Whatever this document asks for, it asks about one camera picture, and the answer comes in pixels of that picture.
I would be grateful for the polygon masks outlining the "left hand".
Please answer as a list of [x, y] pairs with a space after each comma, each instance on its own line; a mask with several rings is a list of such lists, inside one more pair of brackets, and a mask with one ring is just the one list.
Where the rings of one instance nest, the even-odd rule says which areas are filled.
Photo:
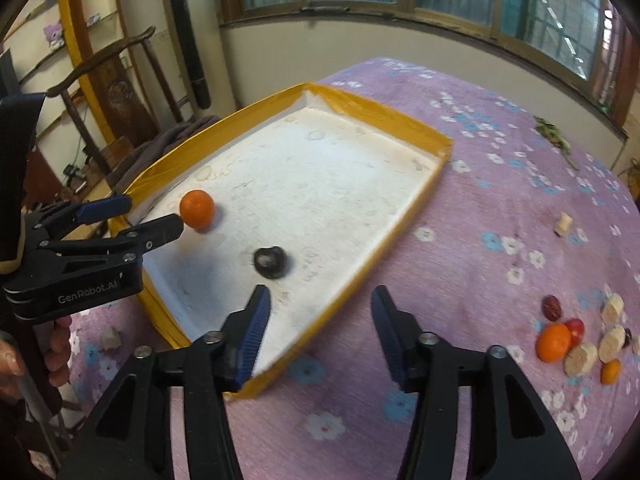
[[45, 322], [43, 328], [13, 316], [1, 320], [1, 400], [15, 404], [26, 398], [31, 408], [56, 414], [62, 408], [58, 391], [70, 379], [69, 316]]

